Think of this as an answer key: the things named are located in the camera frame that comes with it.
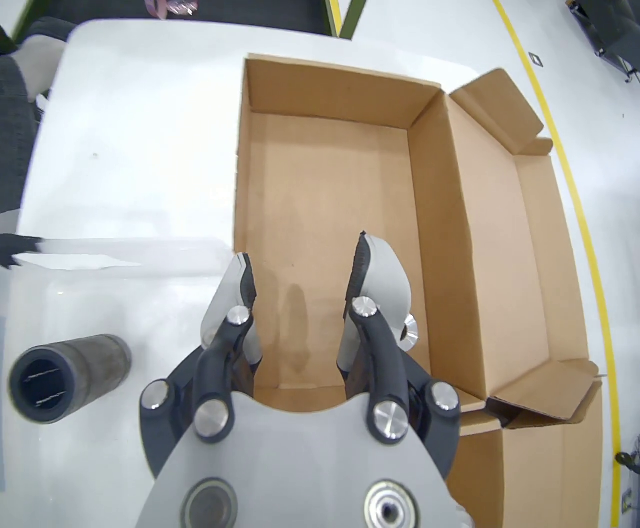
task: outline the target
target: cardboard box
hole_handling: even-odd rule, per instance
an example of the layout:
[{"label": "cardboard box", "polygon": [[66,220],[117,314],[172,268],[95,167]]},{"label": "cardboard box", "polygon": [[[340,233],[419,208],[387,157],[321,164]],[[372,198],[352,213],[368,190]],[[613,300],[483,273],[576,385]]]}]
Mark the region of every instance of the cardboard box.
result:
[{"label": "cardboard box", "polygon": [[602,391],[583,421],[500,429],[482,412],[463,416],[447,485],[477,528],[596,528],[602,478]]},{"label": "cardboard box", "polygon": [[[571,449],[600,468],[602,442],[575,434],[601,425],[599,386],[542,128],[503,70],[447,95],[333,65],[246,62],[235,244],[258,289],[256,398],[292,411],[344,400],[335,361],[353,252],[362,230],[384,238],[412,287],[412,356],[464,394],[452,492],[480,527],[524,526],[517,490],[555,478]],[[516,429],[476,414],[487,400]],[[545,443],[553,454],[531,452]],[[569,485],[599,504],[600,480],[583,476],[563,466],[554,504],[528,504],[564,511]],[[495,490],[488,513],[467,493],[482,487]]]}]

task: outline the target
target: yellow floor line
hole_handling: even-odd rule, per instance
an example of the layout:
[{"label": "yellow floor line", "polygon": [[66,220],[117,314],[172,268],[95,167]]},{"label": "yellow floor line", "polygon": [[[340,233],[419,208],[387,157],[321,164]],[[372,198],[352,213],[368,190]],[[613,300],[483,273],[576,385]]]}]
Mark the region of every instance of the yellow floor line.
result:
[{"label": "yellow floor line", "polygon": [[331,2],[331,13],[330,15],[333,17],[333,23],[335,25],[335,33],[337,36],[340,36],[340,30],[342,29],[342,15],[340,14],[340,4],[338,0],[330,0]]},{"label": "yellow floor line", "polygon": [[[604,297],[604,289],[602,287],[602,280],[600,278],[600,270],[598,269],[598,259],[596,258],[596,253],[593,248],[593,241],[591,240],[591,234],[589,233],[587,220],[584,216],[584,209],[582,208],[582,202],[580,200],[580,195],[578,194],[578,189],[575,186],[575,181],[573,179],[571,168],[569,167],[569,161],[567,160],[566,152],[564,151],[562,141],[560,141],[560,136],[558,135],[556,124],[553,117],[551,116],[551,110],[549,110],[547,100],[542,93],[542,88],[540,87],[538,78],[536,77],[536,74],[533,70],[533,66],[531,65],[529,56],[524,51],[524,48],[520,43],[520,39],[513,29],[513,25],[511,24],[507,13],[504,11],[500,0],[493,0],[493,3],[500,13],[500,17],[502,18],[502,21],[504,22],[504,25],[506,26],[507,31],[511,36],[516,50],[518,51],[518,55],[520,56],[522,65],[527,71],[527,75],[529,76],[529,80],[531,82],[531,85],[533,86],[533,90],[536,92],[536,97],[538,98],[538,102],[540,103],[540,106],[542,108],[542,113],[544,114],[545,120],[547,121],[547,128],[549,130],[549,133],[551,134],[551,139],[553,139],[554,145],[556,146],[556,152],[558,154],[560,165],[562,166],[564,172],[564,179],[566,180],[566,184],[569,187],[569,194],[571,194],[573,207],[578,217],[578,225],[580,226],[580,234],[582,235],[584,249],[587,253],[589,270],[591,271],[591,279],[593,281],[593,289],[595,291],[596,302],[598,305],[598,313],[600,314],[602,337],[604,339],[604,353],[607,360],[607,374],[609,379],[609,402],[611,406],[611,439],[613,444],[613,457],[617,452],[621,450],[620,405],[618,402],[618,379],[616,377],[616,362],[614,360],[613,344],[611,342],[611,329],[609,328],[609,315],[607,313],[607,303]],[[611,527],[618,528],[618,521],[620,518],[620,466],[613,462],[613,460],[612,466],[613,482],[611,485]]]}]

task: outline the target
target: clear plastic sheet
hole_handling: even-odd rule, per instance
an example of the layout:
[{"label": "clear plastic sheet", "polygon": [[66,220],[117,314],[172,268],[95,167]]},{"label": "clear plastic sheet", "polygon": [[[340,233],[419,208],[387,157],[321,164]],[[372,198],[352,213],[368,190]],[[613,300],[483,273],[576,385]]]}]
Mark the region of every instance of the clear plastic sheet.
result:
[{"label": "clear plastic sheet", "polygon": [[168,13],[192,15],[198,10],[198,0],[145,0],[147,11],[157,19],[166,20]]}]

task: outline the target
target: hand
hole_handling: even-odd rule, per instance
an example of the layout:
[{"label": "hand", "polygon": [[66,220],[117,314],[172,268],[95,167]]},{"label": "hand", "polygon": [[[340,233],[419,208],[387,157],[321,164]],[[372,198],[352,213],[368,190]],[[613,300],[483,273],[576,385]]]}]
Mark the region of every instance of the hand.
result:
[{"label": "hand", "polygon": [[40,253],[38,247],[40,242],[42,239],[37,237],[0,234],[0,266],[5,269],[13,265],[19,266],[13,257],[21,253]]}]

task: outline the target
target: gray metal plate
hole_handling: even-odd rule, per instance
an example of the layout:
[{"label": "gray metal plate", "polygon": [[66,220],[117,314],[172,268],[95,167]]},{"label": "gray metal plate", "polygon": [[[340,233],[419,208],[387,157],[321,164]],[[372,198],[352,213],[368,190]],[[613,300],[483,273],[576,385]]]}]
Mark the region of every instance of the gray metal plate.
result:
[{"label": "gray metal plate", "polygon": [[366,527],[364,501],[382,479],[415,497],[421,526],[460,528],[456,503],[410,430],[382,445],[365,425],[368,394],[317,413],[287,413],[234,392],[236,424],[220,444],[187,431],[160,474],[138,528],[176,528],[188,491],[217,477],[237,495],[237,528]]}]

